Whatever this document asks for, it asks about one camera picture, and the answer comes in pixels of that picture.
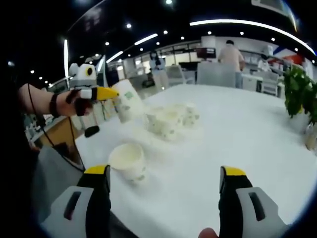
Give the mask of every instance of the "white table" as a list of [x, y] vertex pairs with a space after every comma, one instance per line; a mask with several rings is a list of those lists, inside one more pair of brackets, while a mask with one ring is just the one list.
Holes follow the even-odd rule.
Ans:
[[111, 171], [113, 213], [140, 238], [195, 238], [205, 227], [219, 232], [220, 166], [243, 169], [279, 206], [287, 224], [295, 221], [317, 179], [316, 157], [288, 125], [282, 100], [240, 89], [178, 85], [145, 100], [148, 105], [195, 103], [201, 128], [168, 144], [117, 118], [101, 131], [76, 140], [85, 166], [107, 163], [126, 141], [141, 143], [149, 173], [131, 186]]

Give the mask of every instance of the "ceiling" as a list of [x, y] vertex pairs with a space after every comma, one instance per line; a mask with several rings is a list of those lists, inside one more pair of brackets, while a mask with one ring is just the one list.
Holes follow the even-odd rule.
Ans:
[[251, 5], [251, 0], [64, 0], [28, 1], [13, 9], [14, 16], [8, 19], [7, 60], [15, 63], [20, 76], [27, 77], [34, 84], [44, 86], [44, 81], [54, 82], [64, 76], [63, 41], [69, 42], [70, 62], [82, 63], [95, 54], [106, 54], [109, 58], [119, 51], [140, 54], [140, 46], [134, 43], [153, 33], [158, 37], [142, 44], [144, 51], [153, 50], [160, 42], [164, 45], [198, 40], [207, 31], [216, 36], [240, 36], [270, 41], [312, 58], [313, 55], [299, 43], [271, 30], [240, 24], [219, 24], [190, 27], [189, 23], [207, 19], [242, 19], [268, 24], [280, 28], [307, 42], [317, 50], [316, 31], [313, 31], [313, 7], [288, 1], [298, 19], [298, 32], [289, 18], [274, 11]]

